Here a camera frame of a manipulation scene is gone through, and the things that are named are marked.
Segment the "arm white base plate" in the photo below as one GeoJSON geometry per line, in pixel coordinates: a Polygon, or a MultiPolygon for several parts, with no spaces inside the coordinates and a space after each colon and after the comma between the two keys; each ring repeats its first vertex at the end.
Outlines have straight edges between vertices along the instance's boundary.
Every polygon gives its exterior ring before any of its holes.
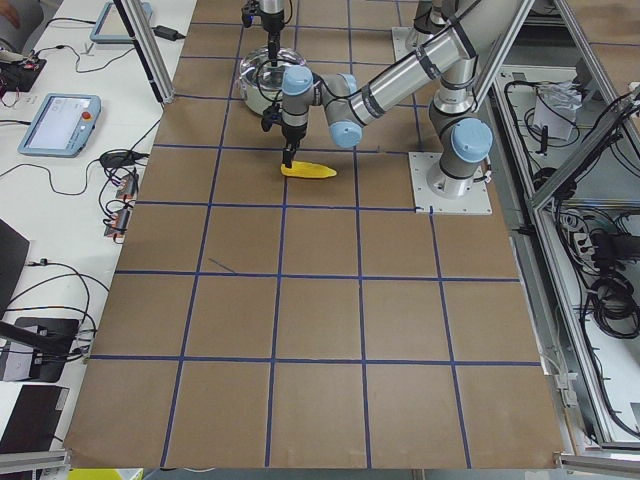
{"type": "Polygon", "coordinates": [[[454,179],[440,168],[440,153],[410,152],[409,169],[415,211],[434,215],[491,215],[492,207],[480,165],[467,179],[454,179]]]}
{"type": "Polygon", "coordinates": [[[391,34],[396,61],[413,52],[428,37],[428,34],[419,32],[413,27],[393,27],[391,34]]]}

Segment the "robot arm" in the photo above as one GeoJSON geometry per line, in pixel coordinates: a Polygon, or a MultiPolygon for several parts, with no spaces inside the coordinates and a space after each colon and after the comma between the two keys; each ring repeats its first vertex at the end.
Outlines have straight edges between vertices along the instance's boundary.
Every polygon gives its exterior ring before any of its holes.
{"type": "Polygon", "coordinates": [[[446,1],[441,29],[363,86],[348,74],[318,75],[303,65],[285,69],[280,125],[286,144],[281,172],[297,178],[327,178],[334,173],[322,165],[300,162],[295,153],[306,135],[308,112],[325,112],[333,142],[357,146],[365,126],[432,81],[438,81],[430,120],[443,152],[427,174],[436,195],[456,199],[473,184],[475,172],[493,143],[489,127],[472,112],[479,53],[516,27],[518,15],[530,8],[525,1],[446,1]]]}
{"type": "Polygon", "coordinates": [[[272,67],[278,65],[281,32],[285,28],[285,8],[281,0],[248,0],[241,9],[241,21],[250,28],[255,17],[261,20],[262,28],[267,32],[268,60],[272,67]]]}

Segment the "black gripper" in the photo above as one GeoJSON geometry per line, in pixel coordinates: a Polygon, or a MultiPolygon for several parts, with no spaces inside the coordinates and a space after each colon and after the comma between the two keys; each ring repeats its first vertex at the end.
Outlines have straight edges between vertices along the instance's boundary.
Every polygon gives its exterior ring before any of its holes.
{"type": "Polygon", "coordinates": [[[278,50],[280,49],[280,19],[267,19],[266,31],[268,33],[268,55],[270,65],[276,67],[278,65],[278,50]]]}
{"type": "Polygon", "coordinates": [[[308,113],[282,113],[282,133],[285,138],[285,167],[292,168],[302,139],[306,136],[308,113]]]}

